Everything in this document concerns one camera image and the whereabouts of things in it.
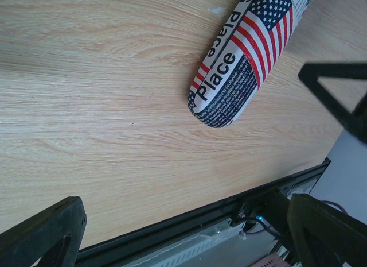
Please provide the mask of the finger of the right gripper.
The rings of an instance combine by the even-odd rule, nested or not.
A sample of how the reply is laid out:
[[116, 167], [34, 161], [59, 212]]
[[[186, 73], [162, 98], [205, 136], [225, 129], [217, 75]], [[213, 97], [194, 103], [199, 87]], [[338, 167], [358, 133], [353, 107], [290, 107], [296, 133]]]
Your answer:
[[343, 129], [366, 143], [366, 62], [308, 62], [298, 79]]

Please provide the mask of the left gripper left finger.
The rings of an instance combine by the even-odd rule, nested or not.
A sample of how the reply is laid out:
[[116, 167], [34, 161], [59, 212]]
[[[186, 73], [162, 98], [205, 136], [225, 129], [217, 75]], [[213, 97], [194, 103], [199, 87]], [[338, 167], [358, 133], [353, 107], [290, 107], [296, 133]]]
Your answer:
[[74, 266], [87, 224], [69, 196], [1, 233], [1, 266]]

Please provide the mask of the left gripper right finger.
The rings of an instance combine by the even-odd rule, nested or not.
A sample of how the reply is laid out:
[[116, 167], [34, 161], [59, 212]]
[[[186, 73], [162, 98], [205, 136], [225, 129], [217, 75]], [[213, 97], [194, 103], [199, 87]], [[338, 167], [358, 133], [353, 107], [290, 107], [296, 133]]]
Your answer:
[[306, 194], [295, 194], [287, 222], [303, 266], [366, 266], [366, 224]]

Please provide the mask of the american flag glasses case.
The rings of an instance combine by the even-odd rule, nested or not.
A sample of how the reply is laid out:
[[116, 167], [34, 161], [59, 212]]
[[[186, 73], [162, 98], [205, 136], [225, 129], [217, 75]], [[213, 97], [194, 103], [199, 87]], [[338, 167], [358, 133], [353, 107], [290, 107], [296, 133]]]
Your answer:
[[188, 108], [202, 123], [230, 125], [271, 72], [311, 0], [240, 0], [190, 86]]

